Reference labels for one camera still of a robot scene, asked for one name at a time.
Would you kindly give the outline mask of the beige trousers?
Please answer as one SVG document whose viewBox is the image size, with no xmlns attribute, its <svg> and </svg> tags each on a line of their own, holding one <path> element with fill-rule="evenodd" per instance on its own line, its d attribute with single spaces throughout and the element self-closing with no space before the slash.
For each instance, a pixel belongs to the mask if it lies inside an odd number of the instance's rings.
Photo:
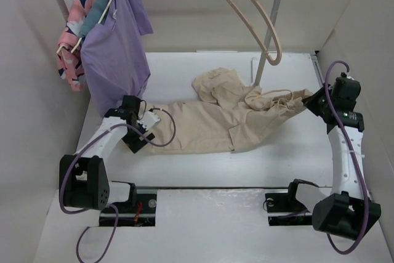
<svg viewBox="0 0 394 263">
<path fill-rule="evenodd" d="M 192 82 L 199 99 L 168 105 L 148 104 L 161 121 L 151 130 L 157 147 L 149 154 L 245 152 L 259 146 L 285 121 L 305 110 L 307 89 L 264 92 L 246 86 L 236 70 L 217 68 Z"/>
</svg>

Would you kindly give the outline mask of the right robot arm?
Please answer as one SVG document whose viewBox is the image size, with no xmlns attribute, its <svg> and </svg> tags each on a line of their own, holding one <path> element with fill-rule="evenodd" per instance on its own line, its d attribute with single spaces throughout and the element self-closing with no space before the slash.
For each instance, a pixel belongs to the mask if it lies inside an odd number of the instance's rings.
<svg viewBox="0 0 394 263">
<path fill-rule="evenodd" d="M 312 213 L 316 231 L 356 241 L 379 220 L 381 207 L 372 202 L 364 182 L 361 142 L 364 120 L 354 111 L 361 85 L 345 73 L 303 99 L 304 106 L 323 119 L 331 144 L 333 178 L 329 195 L 312 182 L 296 179 L 284 195 L 286 206 Z"/>
</svg>

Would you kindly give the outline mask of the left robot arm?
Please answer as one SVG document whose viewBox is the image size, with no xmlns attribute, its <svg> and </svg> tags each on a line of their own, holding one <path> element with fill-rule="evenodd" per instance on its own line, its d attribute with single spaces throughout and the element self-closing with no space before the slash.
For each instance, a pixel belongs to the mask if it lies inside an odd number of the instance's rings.
<svg viewBox="0 0 394 263">
<path fill-rule="evenodd" d="M 99 129 L 73 155 L 64 155 L 59 167 L 59 203 L 63 212 L 102 211 L 111 204 L 129 212 L 137 206 L 137 189 L 130 182 L 110 181 L 108 159 L 119 142 L 137 153 L 154 139 L 149 130 L 159 123 L 152 110 L 139 115 L 141 100 L 126 95 L 119 107 L 109 109 Z"/>
</svg>

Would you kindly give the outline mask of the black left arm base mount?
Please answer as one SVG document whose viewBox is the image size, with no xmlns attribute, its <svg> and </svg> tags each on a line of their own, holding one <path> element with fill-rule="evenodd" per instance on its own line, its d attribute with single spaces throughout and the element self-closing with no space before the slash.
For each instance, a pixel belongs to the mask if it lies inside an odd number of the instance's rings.
<svg viewBox="0 0 394 263">
<path fill-rule="evenodd" d="M 118 227 L 154 227 L 156 224 L 157 192 L 137 193 L 135 205 L 115 203 L 118 209 Z"/>
</svg>

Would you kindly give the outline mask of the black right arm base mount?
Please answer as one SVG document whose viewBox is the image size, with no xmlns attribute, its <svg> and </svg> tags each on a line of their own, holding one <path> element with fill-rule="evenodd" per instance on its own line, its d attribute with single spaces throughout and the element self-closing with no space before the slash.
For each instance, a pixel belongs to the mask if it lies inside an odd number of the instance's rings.
<svg viewBox="0 0 394 263">
<path fill-rule="evenodd" d="M 290 200 L 287 193 L 266 193 L 263 209 L 268 213 L 268 225 L 272 227 L 312 225 L 312 214 L 299 201 Z"/>
</svg>

